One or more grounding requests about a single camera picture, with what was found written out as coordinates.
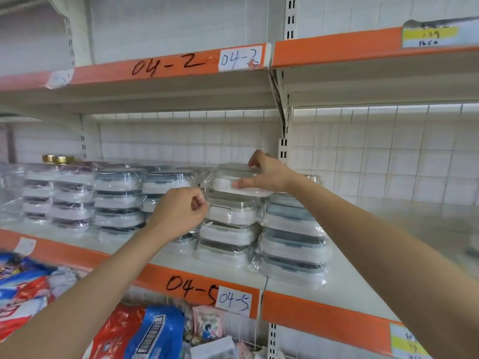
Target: person's left arm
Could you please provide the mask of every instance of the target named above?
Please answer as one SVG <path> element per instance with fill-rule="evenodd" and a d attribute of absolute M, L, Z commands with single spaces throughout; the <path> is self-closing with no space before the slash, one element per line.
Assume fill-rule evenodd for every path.
<path fill-rule="evenodd" d="M 145 228 L 0 344 L 0 358 L 81 358 L 143 267 L 199 225 L 207 210 L 200 189 L 169 190 Z"/>

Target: person's left hand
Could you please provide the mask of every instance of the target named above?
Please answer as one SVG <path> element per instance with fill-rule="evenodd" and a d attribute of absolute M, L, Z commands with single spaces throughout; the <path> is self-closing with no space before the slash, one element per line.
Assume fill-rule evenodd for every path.
<path fill-rule="evenodd" d="M 161 197 L 144 229 L 169 242 L 197 227 L 207 212 L 208 203 L 199 188 L 170 189 Z"/>

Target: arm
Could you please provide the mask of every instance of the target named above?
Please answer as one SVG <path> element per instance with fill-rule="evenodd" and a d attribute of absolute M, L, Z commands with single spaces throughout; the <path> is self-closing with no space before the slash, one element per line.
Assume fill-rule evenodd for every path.
<path fill-rule="evenodd" d="M 143 267 L 207 211 L 200 189 L 169 190 L 145 228 L 0 344 L 0 358 L 81 358 Z"/>
<path fill-rule="evenodd" d="M 479 356 L 479 283 L 407 232 L 350 204 L 258 150 L 263 173 L 236 187 L 298 199 L 434 359 Z"/>

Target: yellow stripe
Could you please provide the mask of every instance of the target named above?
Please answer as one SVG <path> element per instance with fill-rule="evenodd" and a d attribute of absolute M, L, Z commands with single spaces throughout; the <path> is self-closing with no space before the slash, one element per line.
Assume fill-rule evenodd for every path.
<path fill-rule="evenodd" d="M 458 32 L 458 26 L 450 26 L 448 28 L 442 26 L 427 29 L 403 29 L 402 38 L 404 40 L 447 39 L 457 36 Z"/>
<path fill-rule="evenodd" d="M 406 353 L 429 356 L 429 354 L 426 350 L 424 350 L 421 344 L 416 343 L 415 341 L 391 335 L 391 345 L 393 348 L 405 351 Z"/>

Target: hand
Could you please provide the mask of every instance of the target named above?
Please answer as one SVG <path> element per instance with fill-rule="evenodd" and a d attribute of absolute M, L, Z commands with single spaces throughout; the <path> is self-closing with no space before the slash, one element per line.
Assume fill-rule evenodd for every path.
<path fill-rule="evenodd" d="M 207 212 L 208 204 L 199 188 L 170 189 L 162 196 L 144 229 L 169 242 L 197 227 Z"/>
<path fill-rule="evenodd" d="M 260 167 L 262 173 L 253 177 L 240 179 L 233 182 L 232 187 L 259 187 L 269 191 L 290 193 L 294 181 L 301 177 L 284 163 L 271 156 L 268 156 L 261 150 L 256 150 L 249 159 L 249 167 Z"/>

